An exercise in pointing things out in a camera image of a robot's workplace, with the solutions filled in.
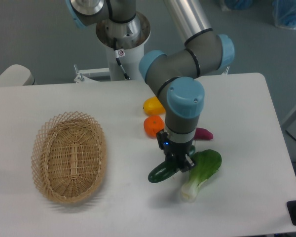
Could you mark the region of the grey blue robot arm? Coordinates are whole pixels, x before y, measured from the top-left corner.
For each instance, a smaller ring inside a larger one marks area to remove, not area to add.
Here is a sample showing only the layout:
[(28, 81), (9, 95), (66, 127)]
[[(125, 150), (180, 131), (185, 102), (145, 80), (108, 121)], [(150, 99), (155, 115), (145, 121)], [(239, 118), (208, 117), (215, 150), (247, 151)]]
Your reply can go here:
[(68, 0), (66, 5), (79, 28), (96, 25), (111, 80), (144, 80), (165, 108), (165, 126), (157, 133), (165, 161), (155, 171), (193, 169), (190, 150), (204, 105), (204, 88), (197, 79), (233, 61), (232, 40), (213, 32), (197, 0), (165, 1), (185, 45), (173, 55), (144, 53), (150, 24), (133, 0)]

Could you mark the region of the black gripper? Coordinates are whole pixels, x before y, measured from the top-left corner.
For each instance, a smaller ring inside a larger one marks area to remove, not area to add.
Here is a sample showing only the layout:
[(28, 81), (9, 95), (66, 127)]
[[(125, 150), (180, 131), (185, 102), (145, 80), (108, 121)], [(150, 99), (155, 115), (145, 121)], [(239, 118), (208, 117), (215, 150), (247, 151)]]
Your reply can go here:
[(194, 154), (192, 132), (178, 134), (163, 129), (156, 134), (156, 137), (171, 172), (187, 172), (195, 167), (195, 161), (190, 157)]

